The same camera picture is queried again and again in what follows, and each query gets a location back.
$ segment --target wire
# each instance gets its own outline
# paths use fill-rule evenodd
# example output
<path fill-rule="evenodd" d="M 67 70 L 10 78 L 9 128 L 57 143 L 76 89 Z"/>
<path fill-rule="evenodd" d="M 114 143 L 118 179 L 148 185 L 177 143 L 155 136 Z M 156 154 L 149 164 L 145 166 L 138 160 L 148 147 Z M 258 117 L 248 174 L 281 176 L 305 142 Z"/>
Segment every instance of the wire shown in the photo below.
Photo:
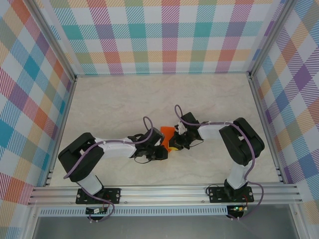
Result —
<path fill-rule="evenodd" d="M 149 162 L 151 162 L 151 160 L 149 160 L 149 161 L 146 161 L 146 162 L 143 162 L 143 163 L 141 163 L 141 162 L 137 162 L 137 161 L 136 161 L 136 158 L 134 158 L 134 161 L 135 161 L 136 163 L 140 163 L 140 164 L 146 164 L 146 163 L 149 163 Z"/>
<path fill-rule="evenodd" d="M 106 196 L 107 196 L 108 198 L 110 198 L 109 195 L 106 194 Z M 105 204 L 105 202 L 103 203 L 103 206 L 102 206 L 103 211 L 104 211 L 104 204 Z M 108 206 L 106 207 L 106 210 L 108 210 L 109 206 L 110 206 L 110 204 L 108 203 Z"/>
<path fill-rule="evenodd" d="M 81 163 L 81 161 L 83 160 L 83 158 L 90 152 L 90 150 L 92 150 L 94 147 L 102 144 L 102 143 L 124 143 L 124 144 L 140 144 L 140 143 L 144 143 L 146 142 L 152 135 L 153 133 L 153 130 L 154 130 L 154 127 L 153 127 L 153 122 L 151 121 L 151 119 L 147 116 L 144 116 L 143 117 L 143 122 L 144 122 L 144 125 L 145 127 L 146 126 L 146 123 L 145 123 L 145 119 L 148 119 L 149 122 L 151 123 L 151 132 L 149 133 L 149 135 L 143 139 L 142 141 L 137 141 L 137 142 L 129 142 L 129 141 L 123 141 L 123 140 L 119 140 L 119 139 L 111 139 L 111 140 L 104 140 L 104 141 L 100 141 L 100 142 L 97 142 L 93 145 L 91 145 L 82 155 L 81 157 L 78 159 L 78 161 L 74 164 L 74 166 L 71 168 L 71 170 L 63 177 L 63 179 L 66 179 L 68 177 L 70 177 L 70 175 L 74 172 L 74 170 L 79 166 L 79 164 Z"/>
<path fill-rule="evenodd" d="M 198 146 L 199 144 L 201 144 L 201 143 L 203 143 L 204 142 L 204 140 L 202 140 L 200 143 L 198 143 L 198 144 L 195 144 L 195 145 L 193 145 L 193 146 L 190 146 L 190 148 L 193 148 L 193 147 L 195 147 L 195 146 Z"/>
<path fill-rule="evenodd" d="M 245 141 L 247 142 L 248 147 L 249 147 L 249 149 L 250 149 L 251 156 L 252 156 L 252 164 L 251 164 L 251 167 L 248 169 L 248 171 L 246 172 L 246 174 L 245 174 L 245 176 L 244 176 L 244 180 L 247 180 L 248 174 L 251 172 L 251 170 L 253 170 L 253 168 L 254 168 L 254 166 L 255 166 L 256 157 L 255 157 L 255 152 L 254 152 L 253 146 L 251 145 L 251 143 L 250 143 L 248 137 L 245 135 L 245 133 L 244 133 L 237 125 L 235 125 L 235 124 L 232 123 L 232 122 L 208 122 L 208 123 L 189 123 L 189 122 L 186 122 L 185 120 L 183 120 L 183 119 L 179 116 L 179 114 L 178 114 L 178 112 L 177 112 L 177 108 L 179 109 L 181 115 L 183 115 L 183 111 L 181 110 L 181 107 L 180 107 L 179 105 L 175 105 L 175 107 L 174 107 L 175 114 L 177 115 L 177 117 L 179 118 L 179 120 L 180 120 L 181 122 L 183 122 L 184 124 L 191 125 L 191 126 L 223 125 L 223 124 L 224 124 L 224 125 L 231 125 L 231 126 L 233 126 L 235 129 L 238 130 L 238 132 L 244 137 Z M 247 182 L 250 183 L 250 184 L 257 185 L 257 186 L 259 186 L 259 187 L 261 188 L 261 197 L 260 197 L 260 200 L 259 200 L 258 204 L 256 205 L 256 207 L 255 207 L 249 214 L 244 215 L 244 216 L 242 217 L 242 219 L 243 219 L 243 218 L 247 218 L 247 217 L 250 216 L 253 212 L 255 212 L 256 209 L 260 206 L 260 204 L 261 204 L 261 202 L 263 201 L 263 198 L 264 198 L 264 188 L 263 188 L 263 186 L 262 186 L 261 184 L 259 184 L 259 183 L 254 183 L 254 182 L 251 182 L 251 181 L 248 181 L 248 180 L 247 180 Z"/>
<path fill-rule="evenodd" d="M 248 198 L 246 197 L 245 194 L 243 194 L 243 197 L 246 199 L 246 206 L 245 206 L 245 208 L 246 208 L 248 206 Z"/>
<path fill-rule="evenodd" d="M 208 190 L 208 188 L 210 187 L 210 186 L 213 186 L 213 185 L 215 185 L 215 186 L 217 186 L 218 188 L 219 188 L 219 186 L 217 185 L 217 184 L 211 184 L 211 185 L 209 185 L 207 188 L 206 188 L 206 190 L 205 190 L 205 192 L 206 192 L 206 194 L 209 196 L 209 193 L 207 192 L 207 190 Z"/>
<path fill-rule="evenodd" d="M 112 210 L 111 210 L 111 212 L 110 212 L 110 214 L 108 214 L 107 216 L 103 217 L 102 219 L 100 219 L 100 220 L 98 220 L 98 221 L 93 220 L 93 219 L 91 218 L 91 214 L 90 214 L 90 215 L 89 215 L 89 219 L 90 219 L 91 221 L 102 222 L 102 221 L 106 220 L 107 218 L 109 218 L 109 217 L 114 213 L 114 211 L 115 211 L 114 203 L 112 203 L 111 201 L 105 200 L 105 199 L 103 199 L 103 198 L 95 197 L 95 196 L 93 196 L 92 194 L 90 194 L 88 191 L 86 191 L 84 188 L 82 188 L 82 190 L 83 190 L 83 192 L 85 192 L 89 197 L 91 197 L 91 198 L 93 198 L 93 199 L 96 199 L 96 200 L 99 200 L 99 201 L 101 201 L 101 202 L 107 203 L 107 204 L 109 204 L 109 205 L 111 204 L 112 207 L 113 207 Z"/>

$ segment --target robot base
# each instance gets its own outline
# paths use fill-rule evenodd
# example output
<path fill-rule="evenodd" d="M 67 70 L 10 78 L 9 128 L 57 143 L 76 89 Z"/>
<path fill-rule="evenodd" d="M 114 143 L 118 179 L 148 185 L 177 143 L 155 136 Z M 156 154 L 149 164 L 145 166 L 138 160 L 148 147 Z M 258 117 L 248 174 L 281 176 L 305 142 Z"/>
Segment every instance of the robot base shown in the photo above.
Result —
<path fill-rule="evenodd" d="M 94 194 L 95 197 L 108 200 L 114 204 L 120 203 L 121 189 L 120 188 L 102 188 L 98 193 Z M 103 204 L 100 200 L 89 197 L 82 189 L 78 190 L 76 204 Z"/>
<path fill-rule="evenodd" d="M 209 194 L 209 201 L 210 203 L 229 203 L 229 202 L 236 202 L 236 203 L 252 203 L 254 201 L 254 195 L 251 187 L 246 186 L 241 195 L 238 195 L 234 200 L 230 200 L 227 194 L 224 191 L 224 187 L 209 187 L 207 189 Z"/>

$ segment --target orange object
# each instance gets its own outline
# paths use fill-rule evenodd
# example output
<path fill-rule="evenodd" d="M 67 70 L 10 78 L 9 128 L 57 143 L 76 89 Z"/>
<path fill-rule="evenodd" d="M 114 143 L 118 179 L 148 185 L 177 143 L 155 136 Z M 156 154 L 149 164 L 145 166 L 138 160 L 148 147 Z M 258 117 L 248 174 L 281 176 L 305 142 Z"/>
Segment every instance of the orange object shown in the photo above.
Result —
<path fill-rule="evenodd" d="M 163 140 L 162 145 L 167 149 L 168 152 L 171 152 L 171 149 L 168 147 L 169 140 L 174 136 L 175 128 L 174 127 L 168 127 L 168 126 L 162 126 L 160 128 L 160 131 L 164 134 L 165 138 Z"/>

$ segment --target marble-pattern surface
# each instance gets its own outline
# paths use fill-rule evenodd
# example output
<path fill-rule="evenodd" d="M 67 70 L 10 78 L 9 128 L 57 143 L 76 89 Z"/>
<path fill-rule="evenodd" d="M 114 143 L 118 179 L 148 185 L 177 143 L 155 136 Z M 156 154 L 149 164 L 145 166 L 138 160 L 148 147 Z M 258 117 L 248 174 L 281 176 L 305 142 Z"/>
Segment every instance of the marble-pattern surface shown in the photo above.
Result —
<path fill-rule="evenodd" d="M 84 132 L 107 139 L 145 133 L 143 116 L 149 116 L 158 129 L 174 126 L 175 104 L 200 122 L 244 117 L 266 143 L 245 74 L 134 75 L 78 79 L 60 150 Z M 104 185 L 200 184 L 222 183 L 231 166 L 220 138 L 191 150 L 172 151 L 167 160 L 148 164 L 130 158 L 104 159 L 93 171 Z M 57 160 L 51 186 L 75 185 L 64 175 Z M 278 181 L 267 144 L 248 178 Z"/>

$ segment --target colorful plaid pattern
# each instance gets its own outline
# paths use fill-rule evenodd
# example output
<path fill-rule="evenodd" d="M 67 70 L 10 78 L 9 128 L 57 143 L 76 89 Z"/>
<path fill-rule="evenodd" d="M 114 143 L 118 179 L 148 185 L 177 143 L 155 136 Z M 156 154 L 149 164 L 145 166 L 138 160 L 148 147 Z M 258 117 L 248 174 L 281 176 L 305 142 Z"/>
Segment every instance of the colorful plaid pattern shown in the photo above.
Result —
<path fill-rule="evenodd" d="M 259 56 L 259 53 L 261 51 L 261 49 L 263 49 L 267 39 L 268 39 L 268 36 L 269 36 L 269 33 L 271 32 L 271 30 L 273 29 L 274 25 L 275 25 L 275 22 L 277 21 L 278 17 L 280 16 L 280 13 L 285 5 L 285 2 L 287 0 L 280 0 L 280 3 L 275 11 L 275 14 L 273 15 L 273 18 L 271 19 L 268 27 L 267 27 L 267 30 L 265 31 L 265 34 L 263 35 L 263 38 L 261 39 L 259 45 L 258 45 L 258 48 L 255 52 L 255 55 L 251 61 L 251 63 L 249 64 L 249 67 L 248 67 L 248 71 L 250 72 L 251 69 L 253 68 L 255 62 L 256 62 L 256 59 L 257 57 Z"/>
<path fill-rule="evenodd" d="M 309 228 L 319 235 L 319 1 L 299 0 L 262 68 L 258 92 Z"/>
<path fill-rule="evenodd" d="M 71 81 L 22 0 L 0 0 L 0 238 L 17 238 Z"/>
<path fill-rule="evenodd" d="M 58 22 L 52 22 L 41 2 L 38 5 L 53 32 L 56 25 L 62 26 L 79 67 L 86 75 L 96 75 L 246 72 L 245 62 L 273 1 L 50 3 Z"/>

